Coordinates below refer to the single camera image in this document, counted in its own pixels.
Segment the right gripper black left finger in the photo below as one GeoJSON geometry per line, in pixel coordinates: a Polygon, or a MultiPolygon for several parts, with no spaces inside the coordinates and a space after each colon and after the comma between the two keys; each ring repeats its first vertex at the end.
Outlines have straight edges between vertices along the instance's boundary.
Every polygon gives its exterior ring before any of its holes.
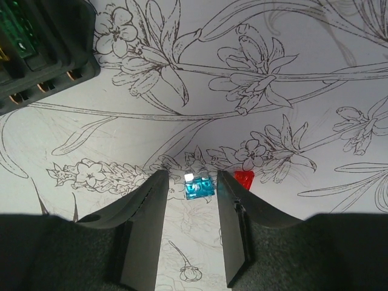
{"type": "Polygon", "coordinates": [[[1,216],[2,290],[154,290],[169,191],[165,170],[77,222],[1,216]]]}

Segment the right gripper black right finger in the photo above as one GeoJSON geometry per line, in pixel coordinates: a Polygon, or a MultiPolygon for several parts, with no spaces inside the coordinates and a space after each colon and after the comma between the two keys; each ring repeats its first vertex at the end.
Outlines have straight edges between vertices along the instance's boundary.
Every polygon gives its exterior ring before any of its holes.
{"type": "Polygon", "coordinates": [[[387,216],[321,213],[298,219],[217,174],[227,287],[386,290],[387,216]]]}

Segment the blue fuse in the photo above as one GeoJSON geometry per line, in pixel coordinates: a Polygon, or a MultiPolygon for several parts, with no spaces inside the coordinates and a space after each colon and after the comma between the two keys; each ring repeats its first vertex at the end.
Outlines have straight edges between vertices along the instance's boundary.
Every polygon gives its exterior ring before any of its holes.
{"type": "Polygon", "coordinates": [[[212,178],[207,172],[185,174],[184,181],[187,200],[207,198],[215,194],[212,178]]]}

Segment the red fuse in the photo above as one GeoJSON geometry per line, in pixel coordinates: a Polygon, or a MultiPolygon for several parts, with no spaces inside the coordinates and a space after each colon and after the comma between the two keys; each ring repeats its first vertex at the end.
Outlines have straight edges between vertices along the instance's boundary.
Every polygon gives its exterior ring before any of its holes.
{"type": "Polygon", "coordinates": [[[235,171],[234,178],[246,189],[250,190],[255,174],[253,171],[235,171]]]}

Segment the black fuse box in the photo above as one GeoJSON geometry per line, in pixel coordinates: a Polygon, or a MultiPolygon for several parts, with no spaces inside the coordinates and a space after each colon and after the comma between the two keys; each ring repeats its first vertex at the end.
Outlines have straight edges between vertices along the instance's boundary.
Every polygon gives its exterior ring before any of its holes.
{"type": "Polygon", "coordinates": [[[88,1],[1,1],[1,114],[99,75],[88,1]]]}

